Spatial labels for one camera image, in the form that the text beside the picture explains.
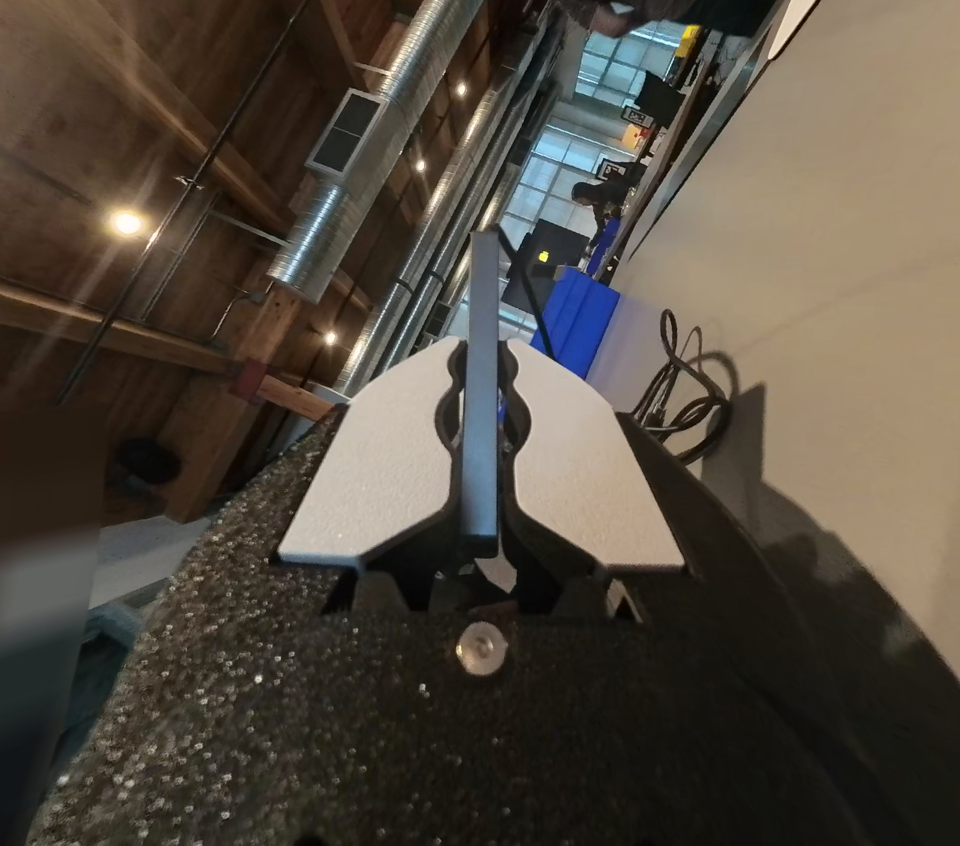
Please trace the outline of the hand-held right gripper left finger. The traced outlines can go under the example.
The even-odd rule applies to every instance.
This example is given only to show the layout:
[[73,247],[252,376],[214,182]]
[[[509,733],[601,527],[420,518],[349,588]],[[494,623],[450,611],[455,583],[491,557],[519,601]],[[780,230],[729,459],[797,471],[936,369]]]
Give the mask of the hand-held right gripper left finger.
[[363,569],[452,509],[465,354],[446,337],[354,396],[279,543],[282,562]]

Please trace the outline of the black ceiling pipe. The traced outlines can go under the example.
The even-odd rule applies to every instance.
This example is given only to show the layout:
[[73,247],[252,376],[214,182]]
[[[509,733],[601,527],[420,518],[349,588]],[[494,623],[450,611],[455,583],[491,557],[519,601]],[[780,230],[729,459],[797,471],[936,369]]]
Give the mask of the black ceiling pipe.
[[299,23],[302,21],[312,1],[313,0],[299,0],[294,12],[289,16],[282,32],[272,44],[253,77],[249,80],[244,92],[231,110],[221,130],[217,132],[210,143],[203,148],[202,157],[194,173],[183,181],[182,192],[174,204],[172,204],[164,214],[163,219],[155,227],[135,263],[131,266],[122,288],[112,303],[96,321],[90,338],[86,341],[76,363],[70,372],[67,373],[63,384],[61,384],[54,397],[54,406],[64,406],[72,399],[85,373],[90,369],[93,360],[96,358],[100,347],[105,343],[107,334],[119,319],[126,301],[142,278],[145,267],[149,264],[153,253],[164,240],[167,230],[173,221],[179,216],[194,194],[198,192],[202,186],[202,181],[220,159],[220,154],[225,151],[240,120],[242,120],[247,109],[258,96],[268,75],[282,56],[283,50],[288,47],[289,42],[292,40]]

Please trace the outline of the black monitor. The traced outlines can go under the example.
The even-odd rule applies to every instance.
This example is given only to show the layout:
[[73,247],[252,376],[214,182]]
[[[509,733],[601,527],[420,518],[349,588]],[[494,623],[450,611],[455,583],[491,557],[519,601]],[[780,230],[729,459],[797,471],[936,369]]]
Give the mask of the black monitor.
[[538,306],[544,310],[564,267],[577,267],[591,238],[574,229],[538,220],[515,249],[501,299],[506,305],[532,314],[534,308],[524,289],[521,273],[530,282]]

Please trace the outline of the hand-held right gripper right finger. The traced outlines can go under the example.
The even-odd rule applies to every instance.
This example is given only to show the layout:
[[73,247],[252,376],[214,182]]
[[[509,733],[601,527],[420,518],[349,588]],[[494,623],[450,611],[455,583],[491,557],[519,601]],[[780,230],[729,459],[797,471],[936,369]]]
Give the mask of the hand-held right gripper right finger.
[[525,418],[513,455],[519,513],[613,572],[677,572],[677,540],[614,409],[581,377],[519,340],[510,392]]

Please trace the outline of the blue plastic bin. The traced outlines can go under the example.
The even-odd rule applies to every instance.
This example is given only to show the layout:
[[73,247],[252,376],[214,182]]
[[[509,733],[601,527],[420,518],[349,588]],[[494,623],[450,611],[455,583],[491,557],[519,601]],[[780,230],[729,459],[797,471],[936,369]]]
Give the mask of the blue plastic bin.
[[575,267],[560,267],[543,312],[546,336],[538,329],[530,345],[582,380],[586,380],[608,327],[620,293]]

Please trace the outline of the grey usb hub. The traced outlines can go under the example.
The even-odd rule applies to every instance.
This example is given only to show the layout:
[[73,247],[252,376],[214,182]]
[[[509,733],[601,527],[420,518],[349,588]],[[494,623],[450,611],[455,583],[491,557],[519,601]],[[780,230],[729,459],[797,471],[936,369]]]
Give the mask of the grey usb hub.
[[465,375],[462,396],[460,534],[468,555],[498,553],[498,265],[495,231],[470,241]]

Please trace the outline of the silver ventilation duct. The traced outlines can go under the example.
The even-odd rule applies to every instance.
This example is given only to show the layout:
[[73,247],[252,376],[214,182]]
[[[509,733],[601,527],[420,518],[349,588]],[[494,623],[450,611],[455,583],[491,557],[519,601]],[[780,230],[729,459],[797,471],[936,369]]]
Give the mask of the silver ventilation duct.
[[315,304],[342,264],[484,0],[423,0],[374,92],[347,91],[305,166],[317,188],[268,272]]
[[501,121],[518,93],[524,76],[537,63],[558,24],[557,10],[548,7],[540,22],[525,26],[511,43],[505,60],[494,73],[474,113],[442,172],[414,229],[411,245],[393,275],[384,299],[368,318],[334,390],[351,398],[371,380],[381,360],[398,338],[407,315],[414,311],[427,270],[466,196]]

